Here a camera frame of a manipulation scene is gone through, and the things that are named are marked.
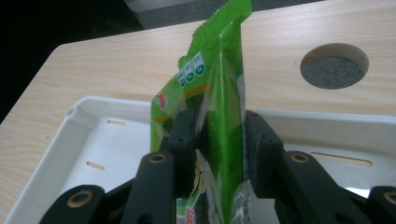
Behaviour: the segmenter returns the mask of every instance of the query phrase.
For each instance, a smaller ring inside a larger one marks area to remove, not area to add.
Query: wooden table
[[[200,22],[62,45],[0,127],[3,223],[67,109],[87,95],[149,101],[177,72]],[[396,115],[396,2],[334,0],[253,13],[242,28],[247,108]],[[308,84],[311,49],[347,43],[367,75],[335,91]]]

